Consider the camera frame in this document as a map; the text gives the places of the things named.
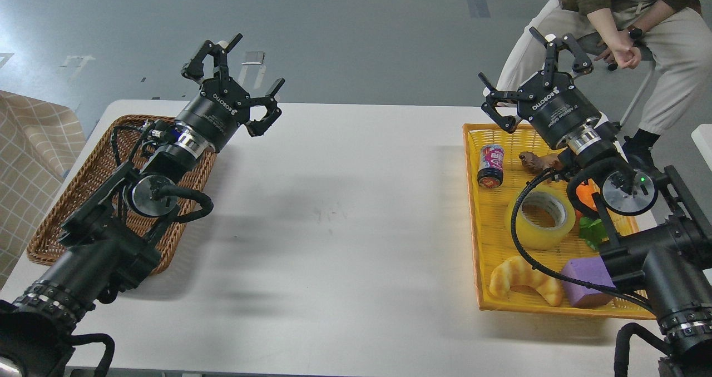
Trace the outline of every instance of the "soda can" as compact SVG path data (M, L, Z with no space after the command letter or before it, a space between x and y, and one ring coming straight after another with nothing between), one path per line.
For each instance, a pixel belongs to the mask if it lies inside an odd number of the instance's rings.
M480 167L477 171L477 182L487 188L495 189L504 180L504 148L500 145L485 145L480 151Z

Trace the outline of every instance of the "black shoe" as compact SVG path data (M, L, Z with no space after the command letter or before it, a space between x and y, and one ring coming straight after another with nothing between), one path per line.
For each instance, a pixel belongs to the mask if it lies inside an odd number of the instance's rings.
M623 153L628 157L628 163L641 171L657 170L650 153L650 147L634 147L630 144L630 136L625 136Z

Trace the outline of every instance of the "sock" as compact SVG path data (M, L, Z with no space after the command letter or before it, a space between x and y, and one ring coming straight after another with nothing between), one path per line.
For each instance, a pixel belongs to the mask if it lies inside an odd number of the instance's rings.
M648 131L638 129L633 138L626 141L626 148L631 151L635 149L648 149L658 141L658 134L649 133Z

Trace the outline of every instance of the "packing tape roll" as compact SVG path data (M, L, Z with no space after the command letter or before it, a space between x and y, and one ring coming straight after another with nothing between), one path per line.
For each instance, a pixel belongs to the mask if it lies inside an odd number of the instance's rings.
M505 227L511 229L514 198L505 213ZM524 206L538 207L547 212L554 220L553 227L542 227L530 220L522 211ZM571 231L576 222L574 207L567 197L551 187L539 186L529 192L519 207L517 214L517 237L524 247L534 250L549 250L559 245L561 240Z

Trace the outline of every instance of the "person's hand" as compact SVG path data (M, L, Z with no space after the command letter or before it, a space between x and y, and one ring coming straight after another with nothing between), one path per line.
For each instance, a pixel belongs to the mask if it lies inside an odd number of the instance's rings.
M619 31L616 39L608 43L608 47L594 58L595 61L603 59L609 65L617 63L620 68L636 68L641 61L640 49L633 46L633 40L628 37L628 31Z

